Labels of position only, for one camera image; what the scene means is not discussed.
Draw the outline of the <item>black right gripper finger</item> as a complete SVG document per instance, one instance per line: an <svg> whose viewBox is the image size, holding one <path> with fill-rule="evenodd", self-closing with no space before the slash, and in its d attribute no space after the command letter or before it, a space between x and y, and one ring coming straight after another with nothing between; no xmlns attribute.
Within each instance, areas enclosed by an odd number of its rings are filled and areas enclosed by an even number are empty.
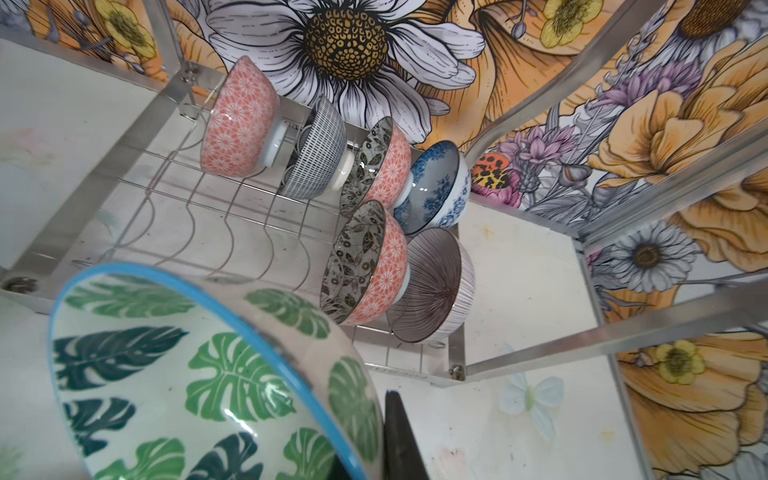
<svg viewBox="0 0 768 480"><path fill-rule="evenodd" d="M429 480L400 394L388 390L384 420L385 474L391 480Z"/></svg>

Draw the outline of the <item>green leaf pattern bowl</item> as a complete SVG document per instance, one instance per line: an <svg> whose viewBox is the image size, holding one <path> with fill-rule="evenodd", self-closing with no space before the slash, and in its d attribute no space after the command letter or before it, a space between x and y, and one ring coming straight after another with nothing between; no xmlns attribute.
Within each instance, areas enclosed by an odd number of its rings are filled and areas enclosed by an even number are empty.
<svg viewBox="0 0 768 480"><path fill-rule="evenodd" d="M262 282L89 268L50 315L56 399L94 479L381 479L375 386L347 334Z"/></svg>

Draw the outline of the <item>blue floral bowl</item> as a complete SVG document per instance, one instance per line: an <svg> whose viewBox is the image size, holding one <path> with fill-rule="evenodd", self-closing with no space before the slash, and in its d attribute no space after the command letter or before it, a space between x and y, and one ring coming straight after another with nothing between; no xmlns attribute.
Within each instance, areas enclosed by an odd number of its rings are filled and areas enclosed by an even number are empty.
<svg viewBox="0 0 768 480"><path fill-rule="evenodd" d="M404 234L458 224L471 192L471 172L458 147L439 141L420 155L410 174L408 196L393 212Z"/></svg>

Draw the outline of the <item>dark blue petal bowl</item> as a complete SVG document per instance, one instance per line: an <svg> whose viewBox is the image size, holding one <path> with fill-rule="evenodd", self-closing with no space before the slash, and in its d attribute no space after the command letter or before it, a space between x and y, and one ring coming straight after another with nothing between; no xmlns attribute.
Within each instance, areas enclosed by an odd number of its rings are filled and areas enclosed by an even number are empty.
<svg viewBox="0 0 768 480"><path fill-rule="evenodd" d="M326 190L339 191L353 164L345 122L331 102L321 96L299 130L278 194L310 200Z"/></svg>

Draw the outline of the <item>black leaf pink-outside bowl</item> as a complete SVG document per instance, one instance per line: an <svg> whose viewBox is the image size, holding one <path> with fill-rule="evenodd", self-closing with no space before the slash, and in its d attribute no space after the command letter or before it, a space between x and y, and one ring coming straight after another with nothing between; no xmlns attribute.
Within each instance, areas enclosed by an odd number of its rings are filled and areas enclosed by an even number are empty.
<svg viewBox="0 0 768 480"><path fill-rule="evenodd" d="M208 174L250 177L274 164L286 131L272 82L249 56L242 56L209 117L200 166Z"/></svg>

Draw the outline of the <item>black leaf pattern bowl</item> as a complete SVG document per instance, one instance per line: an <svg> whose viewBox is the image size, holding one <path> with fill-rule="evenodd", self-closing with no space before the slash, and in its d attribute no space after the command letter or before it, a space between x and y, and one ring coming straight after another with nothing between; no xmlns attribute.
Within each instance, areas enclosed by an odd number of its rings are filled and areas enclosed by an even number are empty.
<svg viewBox="0 0 768 480"><path fill-rule="evenodd" d="M321 310L338 325L361 325L383 315L409 280L407 241L377 200L360 204L338 234L324 271Z"/></svg>
<svg viewBox="0 0 768 480"><path fill-rule="evenodd" d="M354 156L350 175L341 188L340 213L350 217L368 200L393 211L412 188L412 152L405 134L390 116L370 130Z"/></svg>

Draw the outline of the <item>pink striped bowl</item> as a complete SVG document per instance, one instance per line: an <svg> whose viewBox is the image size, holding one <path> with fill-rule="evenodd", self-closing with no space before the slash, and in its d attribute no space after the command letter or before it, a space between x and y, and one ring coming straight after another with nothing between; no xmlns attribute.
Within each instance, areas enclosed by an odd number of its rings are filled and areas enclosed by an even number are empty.
<svg viewBox="0 0 768 480"><path fill-rule="evenodd" d="M451 231L429 228L407 245L407 288L387 311L391 332L400 341L424 344L446 339L472 309L475 269L466 248Z"/></svg>

